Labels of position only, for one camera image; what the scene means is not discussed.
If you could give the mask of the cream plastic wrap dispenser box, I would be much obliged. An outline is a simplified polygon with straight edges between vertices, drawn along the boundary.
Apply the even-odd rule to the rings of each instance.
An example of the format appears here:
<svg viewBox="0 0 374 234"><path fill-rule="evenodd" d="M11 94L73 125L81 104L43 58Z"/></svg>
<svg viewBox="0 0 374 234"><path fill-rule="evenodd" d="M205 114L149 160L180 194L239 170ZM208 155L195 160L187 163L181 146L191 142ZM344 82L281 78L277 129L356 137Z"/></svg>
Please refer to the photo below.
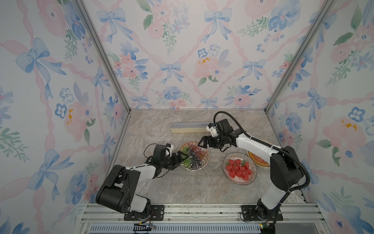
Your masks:
<svg viewBox="0 0 374 234"><path fill-rule="evenodd" d="M173 122L170 124L170 131L173 134L182 133L205 133L210 122Z"/></svg>

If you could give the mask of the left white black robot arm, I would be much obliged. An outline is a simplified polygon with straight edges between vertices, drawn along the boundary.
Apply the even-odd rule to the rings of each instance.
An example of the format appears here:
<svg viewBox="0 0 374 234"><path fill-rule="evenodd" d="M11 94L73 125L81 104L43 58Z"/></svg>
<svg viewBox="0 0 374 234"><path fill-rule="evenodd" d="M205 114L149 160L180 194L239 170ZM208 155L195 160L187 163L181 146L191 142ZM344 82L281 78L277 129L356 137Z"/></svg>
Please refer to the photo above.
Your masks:
<svg viewBox="0 0 374 234"><path fill-rule="evenodd" d="M156 144L153 154L139 166L115 165L98 190L95 202L119 213L133 213L145 218L151 212L151 200L137 195L139 182L157 178L162 170L172 171L189 158L183 152L173 151L173 145Z"/></svg>

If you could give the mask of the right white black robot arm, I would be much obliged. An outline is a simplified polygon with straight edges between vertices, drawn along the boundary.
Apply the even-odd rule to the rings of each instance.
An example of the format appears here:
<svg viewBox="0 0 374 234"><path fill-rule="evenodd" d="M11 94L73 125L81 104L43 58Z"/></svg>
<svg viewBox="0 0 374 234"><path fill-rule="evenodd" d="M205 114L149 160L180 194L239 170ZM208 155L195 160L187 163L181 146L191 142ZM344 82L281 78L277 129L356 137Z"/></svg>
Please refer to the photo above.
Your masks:
<svg viewBox="0 0 374 234"><path fill-rule="evenodd" d="M230 113L223 114L229 116L238 129L234 130L227 119L214 120L206 127L210 134L202 137L198 145L202 148L219 149L221 152L234 146L266 161L270 165L271 184L257 202L256 216L262 220L276 219L281 205L288 196L293 191L309 186L311 178L306 167L292 147L282 148L258 139L245 131Z"/></svg>

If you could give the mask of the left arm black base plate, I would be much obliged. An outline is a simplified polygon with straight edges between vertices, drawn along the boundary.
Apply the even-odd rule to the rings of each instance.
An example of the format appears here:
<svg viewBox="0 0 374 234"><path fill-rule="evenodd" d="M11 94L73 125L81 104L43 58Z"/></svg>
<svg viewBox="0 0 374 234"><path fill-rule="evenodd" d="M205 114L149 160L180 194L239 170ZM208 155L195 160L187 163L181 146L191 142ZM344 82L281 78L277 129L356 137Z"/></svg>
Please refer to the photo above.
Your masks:
<svg viewBox="0 0 374 234"><path fill-rule="evenodd" d="M125 221L163 221L165 214L164 205L150 205L148 208L141 213L139 212L127 212L124 215Z"/></svg>

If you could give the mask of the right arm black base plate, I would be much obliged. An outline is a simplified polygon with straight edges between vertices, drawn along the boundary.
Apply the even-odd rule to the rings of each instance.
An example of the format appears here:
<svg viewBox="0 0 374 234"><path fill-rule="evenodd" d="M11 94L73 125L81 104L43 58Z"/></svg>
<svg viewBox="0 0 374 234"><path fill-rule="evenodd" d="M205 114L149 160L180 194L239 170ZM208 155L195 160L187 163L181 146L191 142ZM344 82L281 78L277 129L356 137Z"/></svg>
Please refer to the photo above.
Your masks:
<svg viewBox="0 0 374 234"><path fill-rule="evenodd" d="M257 205L241 205L240 219L245 222L249 221L283 221L280 208L268 210Z"/></svg>

